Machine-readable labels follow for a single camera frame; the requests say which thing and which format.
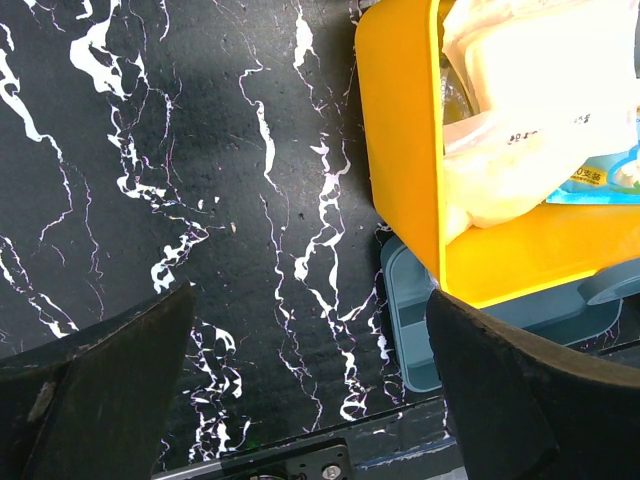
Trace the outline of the cotton ball bag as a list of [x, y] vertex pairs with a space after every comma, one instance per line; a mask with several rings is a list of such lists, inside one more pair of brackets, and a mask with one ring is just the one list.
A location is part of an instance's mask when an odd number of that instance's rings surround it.
[[630, 150], [635, 1], [457, 1], [442, 50], [470, 101], [443, 128], [444, 237], [542, 203], [591, 157]]

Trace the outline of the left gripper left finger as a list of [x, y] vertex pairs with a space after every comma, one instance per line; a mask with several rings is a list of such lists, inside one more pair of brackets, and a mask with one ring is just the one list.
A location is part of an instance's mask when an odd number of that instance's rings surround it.
[[151, 478], [194, 309], [184, 283], [2, 359], [2, 478]]

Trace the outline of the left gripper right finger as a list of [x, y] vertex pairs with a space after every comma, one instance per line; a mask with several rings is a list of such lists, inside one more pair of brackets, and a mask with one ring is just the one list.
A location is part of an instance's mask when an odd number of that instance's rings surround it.
[[440, 290], [427, 302], [426, 325], [469, 478], [638, 478], [638, 369]]

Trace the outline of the cotton swab bag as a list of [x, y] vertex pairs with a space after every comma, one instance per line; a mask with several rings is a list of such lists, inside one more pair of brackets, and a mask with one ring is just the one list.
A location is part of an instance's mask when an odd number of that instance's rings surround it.
[[634, 121], [636, 144], [627, 151], [590, 157], [547, 198], [549, 204], [639, 204], [639, 109]]

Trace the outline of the blue divided tray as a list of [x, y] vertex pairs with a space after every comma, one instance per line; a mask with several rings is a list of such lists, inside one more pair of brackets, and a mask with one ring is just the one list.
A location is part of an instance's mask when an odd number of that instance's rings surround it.
[[[439, 284], [396, 236], [385, 243], [380, 259], [404, 385], [417, 393], [435, 390], [440, 380], [425, 313]], [[484, 312], [547, 340], [572, 345], [613, 327], [623, 299], [638, 292], [639, 261], [634, 259], [583, 280], [486, 307]]]

